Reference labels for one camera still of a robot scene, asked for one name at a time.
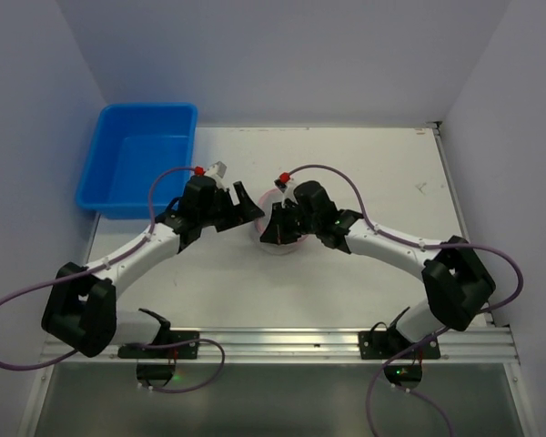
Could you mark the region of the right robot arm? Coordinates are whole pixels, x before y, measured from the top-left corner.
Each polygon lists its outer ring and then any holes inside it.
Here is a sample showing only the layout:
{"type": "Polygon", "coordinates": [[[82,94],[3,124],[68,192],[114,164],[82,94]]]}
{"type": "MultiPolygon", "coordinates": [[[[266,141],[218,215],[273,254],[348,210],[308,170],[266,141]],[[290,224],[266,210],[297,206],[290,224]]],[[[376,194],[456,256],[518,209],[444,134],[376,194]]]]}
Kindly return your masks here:
{"type": "Polygon", "coordinates": [[[275,185],[282,199],[271,207],[261,242],[287,246],[314,235],[329,249],[377,259],[422,282],[425,300],[369,339],[387,353],[398,353],[437,330],[466,330],[496,290],[466,239],[453,236],[438,243],[369,226],[361,213],[337,208],[317,181],[296,185],[279,178],[275,185]]]}

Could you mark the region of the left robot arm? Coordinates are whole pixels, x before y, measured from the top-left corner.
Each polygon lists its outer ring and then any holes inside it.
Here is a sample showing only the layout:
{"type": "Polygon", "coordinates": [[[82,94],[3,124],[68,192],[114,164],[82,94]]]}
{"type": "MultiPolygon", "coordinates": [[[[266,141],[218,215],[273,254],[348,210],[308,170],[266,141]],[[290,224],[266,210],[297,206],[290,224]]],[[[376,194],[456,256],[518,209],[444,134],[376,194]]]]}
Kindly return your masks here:
{"type": "Polygon", "coordinates": [[[56,274],[41,327],[73,350],[93,358],[110,345],[170,356],[181,346],[170,322],[151,310],[121,312],[118,298],[165,260],[200,238],[262,218],[263,210],[240,182],[222,188],[213,177],[194,176],[134,240],[85,266],[66,263],[56,274]]]}

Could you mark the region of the white mesh laundry bag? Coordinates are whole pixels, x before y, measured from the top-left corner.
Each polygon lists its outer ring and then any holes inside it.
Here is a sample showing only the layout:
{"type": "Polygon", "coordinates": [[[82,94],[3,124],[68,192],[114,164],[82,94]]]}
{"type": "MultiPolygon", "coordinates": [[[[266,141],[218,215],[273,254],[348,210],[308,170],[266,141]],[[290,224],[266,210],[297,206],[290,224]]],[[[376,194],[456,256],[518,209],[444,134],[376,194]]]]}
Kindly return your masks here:
{"type": "Polygon", "coordinates": [[[268,254],[284,256],[298,250],[307,235],[299,236],[292,227],[287,228],[287,211],[284,195],[277,188],[266,191],[258,201],[264,216],[254,221],[253,240],[268,254]]]}

